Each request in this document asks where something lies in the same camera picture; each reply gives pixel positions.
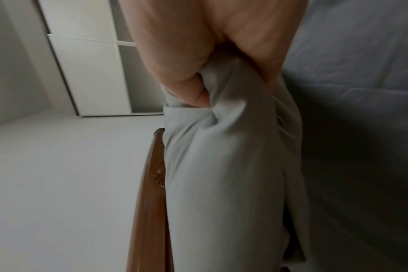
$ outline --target light gray fabric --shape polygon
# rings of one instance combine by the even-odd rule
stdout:
[[[164,107],[175,271],[272,272],[305,261],[309,208],[292,97],[282,80],[272,97],[246,61],[226,52],[200,74],[211,109],[169,93]]]
[[[303,118],[312,271],[408,272],[408,0],[310,1],[283,75]]]

